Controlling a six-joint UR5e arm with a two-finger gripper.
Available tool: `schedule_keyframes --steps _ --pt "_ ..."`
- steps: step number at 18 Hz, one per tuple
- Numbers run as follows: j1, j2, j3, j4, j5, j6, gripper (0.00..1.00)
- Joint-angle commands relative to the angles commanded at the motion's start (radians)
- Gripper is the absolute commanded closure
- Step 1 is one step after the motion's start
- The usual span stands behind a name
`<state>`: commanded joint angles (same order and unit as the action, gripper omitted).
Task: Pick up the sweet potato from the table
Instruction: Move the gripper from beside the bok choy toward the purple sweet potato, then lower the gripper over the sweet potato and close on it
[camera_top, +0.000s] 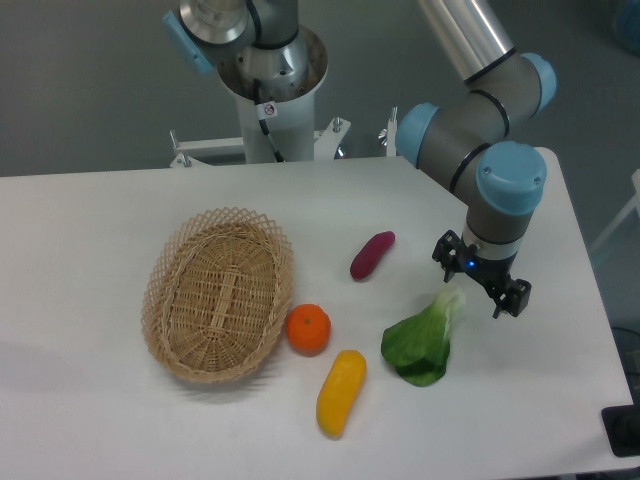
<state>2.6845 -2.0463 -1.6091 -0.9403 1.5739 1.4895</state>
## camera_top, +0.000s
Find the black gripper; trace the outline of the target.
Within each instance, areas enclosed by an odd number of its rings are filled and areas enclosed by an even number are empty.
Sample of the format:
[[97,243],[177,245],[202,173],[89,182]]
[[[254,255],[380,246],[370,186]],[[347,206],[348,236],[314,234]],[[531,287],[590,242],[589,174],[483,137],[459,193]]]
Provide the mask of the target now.
[[445,283],[458,273],[463,273],[481,285],[494,300],[492,314],[518,317],[527,307],[532,286],[522,279],[511,279],[510,270],[516,255],[491,260],[481,257],[476,246],[466,246],[452,230],[445,232],[436,242],[432,259],[444,272]]

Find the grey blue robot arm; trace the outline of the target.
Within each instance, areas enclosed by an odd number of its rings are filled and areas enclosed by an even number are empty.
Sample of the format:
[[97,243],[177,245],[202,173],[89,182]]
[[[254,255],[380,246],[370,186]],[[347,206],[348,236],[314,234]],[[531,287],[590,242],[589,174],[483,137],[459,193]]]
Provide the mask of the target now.
[[[512,142],[513,125],[538,114],[557,80],[536,54],[519,53],[484,1],[421,5],[468,88],[458,106],[423,103],[389,134],[398,155],[466,205],[461,234],[448,232],[433,257],[446,278],[480,284],[497,314],[520,314],[531,286],[511,276],[547,169],[533,147]],[[327,59],[299,21],[294,1],[183,1],[163,17],[165,31],[193,70],[216,72],[239,102],[246,160],[309,160],[313,96]]]

